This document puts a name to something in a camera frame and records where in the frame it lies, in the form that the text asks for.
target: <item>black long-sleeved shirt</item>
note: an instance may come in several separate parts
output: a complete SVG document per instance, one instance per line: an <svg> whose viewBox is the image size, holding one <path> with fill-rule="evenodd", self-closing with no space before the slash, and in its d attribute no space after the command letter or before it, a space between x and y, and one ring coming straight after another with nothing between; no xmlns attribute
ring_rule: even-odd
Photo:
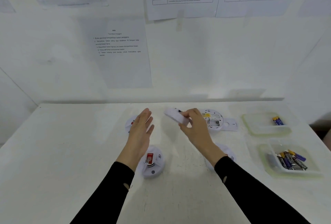
<svg viewBox="0 0 331 224"><path fill-rule="evenodd" d="M261 223L263 216L274 216L275 213L279 213L282 220L309 224L286 201L229 157L221 158L214 169L252 224ZM129 167L114 162L101 184L77 213L71 224L86 223L89 220L92 220L93 223L116 223L128 193L124 183L130 186L133 177L134 172Z"/></svg>

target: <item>plastic container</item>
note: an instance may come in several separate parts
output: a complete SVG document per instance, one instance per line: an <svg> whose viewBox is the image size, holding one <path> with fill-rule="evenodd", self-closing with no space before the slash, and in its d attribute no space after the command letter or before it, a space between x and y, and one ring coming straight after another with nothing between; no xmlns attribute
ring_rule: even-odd
<svg viewBox="0 0 331 224"><path fill-rule="evenodd" d="M272 118L277 116L283 121L283 126L275 125ZM292 132L285 117L276 112L247 113L242 115L242 120L249 133L256 137L283 137Z"/></svg>
<svg viewBox="0 0 331 224"><path fill-rule="evenodd" d="M258 145L260 158L262 163L266 168L271 168L276 173L281 173L284 175L299 175L299 176L321 176L322 173L314 159L309 154L309 152L303 147L296 144L291 139L268 139L265 144ZM282 166L277 154L290 149L306 158L303 163L308 167L306 170L288 170Z"/></svg>

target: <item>red sticker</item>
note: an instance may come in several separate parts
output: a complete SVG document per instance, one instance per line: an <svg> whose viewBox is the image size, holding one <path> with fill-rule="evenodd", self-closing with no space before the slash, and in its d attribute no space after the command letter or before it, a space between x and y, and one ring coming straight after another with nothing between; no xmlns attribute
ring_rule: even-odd
<svg viewBox="0 0 331 224"><path fill-rule="evenodd" d="M152 153L147 153L146 163L151 164L152 161L153 161L153 154Z"/></svg>

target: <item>table surface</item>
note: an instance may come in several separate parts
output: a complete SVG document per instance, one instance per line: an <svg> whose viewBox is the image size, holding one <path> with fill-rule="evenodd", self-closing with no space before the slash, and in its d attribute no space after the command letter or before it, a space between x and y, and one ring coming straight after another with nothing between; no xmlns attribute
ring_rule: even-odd
<svg viewBox="0 0 331 224"><path fill-rule="evenodd" d="M309 150L323 178L276 179L250 157L246 142L251 137L240 115L253 107L277 107L291 117L280 101L42 104L0 149L1 223L70 223L124 147L126 120L146 107L155 124L151 144L162 150L166 165L154 179L136 173L118 223L249 223L217 174L164 116L166 107L210 108L235 118L239 130L212 134L213 141L229 146L241 167L308 221L329 223L331 153L307 124L293 120L290 137ZM244 181L243 186L249 190Z"/></svg>

